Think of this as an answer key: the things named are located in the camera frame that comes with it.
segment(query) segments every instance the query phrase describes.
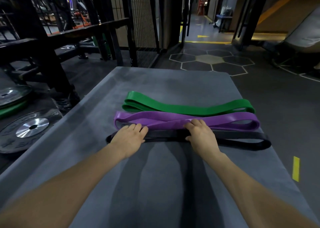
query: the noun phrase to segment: left hand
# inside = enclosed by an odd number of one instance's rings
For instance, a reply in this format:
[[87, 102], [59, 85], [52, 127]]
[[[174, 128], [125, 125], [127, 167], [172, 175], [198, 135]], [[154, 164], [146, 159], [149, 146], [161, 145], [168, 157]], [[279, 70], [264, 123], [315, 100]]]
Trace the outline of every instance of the left hand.
[[145, 142], [144, 137], [148, 127], [142, 128], [140, 123], [124, 126], [111, 140], [110, 145], [121, 151], [123, 158], [129, 158], [138, 151], [141, 144]]

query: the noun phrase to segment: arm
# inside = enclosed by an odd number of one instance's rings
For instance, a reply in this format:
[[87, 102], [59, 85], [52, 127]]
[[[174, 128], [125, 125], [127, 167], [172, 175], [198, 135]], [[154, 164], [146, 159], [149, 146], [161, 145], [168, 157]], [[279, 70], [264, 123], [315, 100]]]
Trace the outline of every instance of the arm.
[[186, 140], [216, 172], [250, 228], [318, 227], [221, 153], [214, 133], [203, 120], [193, 119], [185, 127], [191, 133]]
[[16, 200], [0, 214], [0, 227], [69, 227], [102, 177], [139, 149], [148, 132], [147, 127], [141, 127], [141, 124], [123, 127], [98, 153]]

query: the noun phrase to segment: forearm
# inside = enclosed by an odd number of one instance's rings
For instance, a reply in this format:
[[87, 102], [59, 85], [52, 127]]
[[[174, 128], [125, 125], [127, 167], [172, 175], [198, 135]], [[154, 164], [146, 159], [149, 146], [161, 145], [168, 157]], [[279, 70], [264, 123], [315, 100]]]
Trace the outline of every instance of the forearm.
[[0, 227], [67, 228], [97, 183], [121, 160], [117, 147], [108, 145], [11, 204], [0, 214]]
[[238, 168], [225, 154], [205, 160], [233, 197], [250, 228], [318, 227]]

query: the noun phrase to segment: resistance band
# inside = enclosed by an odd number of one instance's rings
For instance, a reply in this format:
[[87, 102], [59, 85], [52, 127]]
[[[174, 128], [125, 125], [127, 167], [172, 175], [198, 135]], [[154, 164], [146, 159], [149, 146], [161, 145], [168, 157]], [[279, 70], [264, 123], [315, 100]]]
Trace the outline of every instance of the resistance band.
[[233, 112], [255, 113], [253, 106], [245, 99], [234, 100], [226, 104], [210, 107], [195, 107], [163, 104], [135, 91], [128, 93], [122, 108], [127, 112], [160, 111], [199, 117], [223, 115]]
[[[218, 144], [229, 146], [232, 148], [245, 150], [263, 150], [271, 146], [271, 142], [266, 134], [258, 132], [235, 132], [235, 131], [213, 131]], [[106, 142], [110, 143], [117, 132], [106, 138]], [[186, 142], [186, 136], [190, 136], [187, 129], [179, 130], [151, 130], [148, 131], [144, 138], [146, 142]], [[246, 143], [241, 140], [260, 140], [256, 143]]]
[[[147, 126], [149, 130], [184, 129], [183, 125], [193, 118], [195, 117], [169, 112], [138, 112], [134, 114], [116, 112], [114, 125], [117, 129], [128, 123], [140, 123]], [[211, 129], [219, 130], [253, 131], [260, 126], [255, 114], [250, 112], [235, 112], [196, 119], [202, 119]]]

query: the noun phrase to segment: weight plate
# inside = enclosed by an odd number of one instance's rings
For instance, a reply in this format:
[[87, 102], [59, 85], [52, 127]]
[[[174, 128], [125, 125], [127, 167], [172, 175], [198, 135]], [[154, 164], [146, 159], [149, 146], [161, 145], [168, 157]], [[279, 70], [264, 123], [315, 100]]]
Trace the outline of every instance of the weight plate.
[[9, 106], [8, 108], [0, 109], [0, 119], [11, 116], [19, 110], [25, 108], [27, 105], [28, 101], [23, 101], [16, 105]]
[[10, 88], [0, 89], [0, 109], [22, 101], [32, 92], [28, 85], [17, 85]]
[[62, 118], [57, 109], [30, 113], [11, 122], [0, 131], [0, 153], [26, 150]]

